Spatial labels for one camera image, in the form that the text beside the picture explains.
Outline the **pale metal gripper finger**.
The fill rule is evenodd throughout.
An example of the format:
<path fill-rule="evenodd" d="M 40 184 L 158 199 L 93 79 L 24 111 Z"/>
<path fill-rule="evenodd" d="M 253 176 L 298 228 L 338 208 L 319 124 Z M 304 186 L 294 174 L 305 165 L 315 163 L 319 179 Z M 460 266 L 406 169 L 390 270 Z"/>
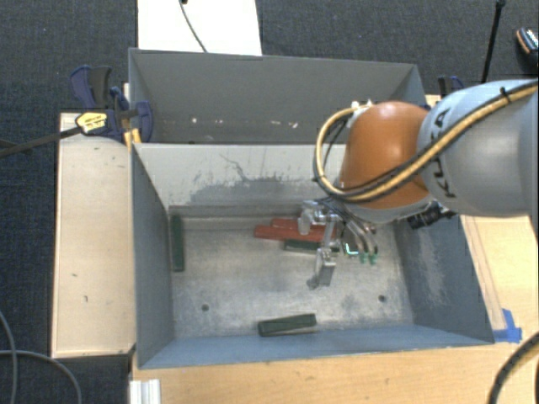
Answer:
<path fill-rule="evenodd" d="M 303 210 L 297 219 L 298 231 L 301 235 L 310 233 L 313 223 L 315 222 L 315 214 L 313 210 Z"/>
<path fill-rule="evenodd" d="M 307 287 L 315 290 L 329 287 L 336 267 L 335 256 L 330 248 L 320 247 L 316 253 L 313 276 L 307 281 Z"/>

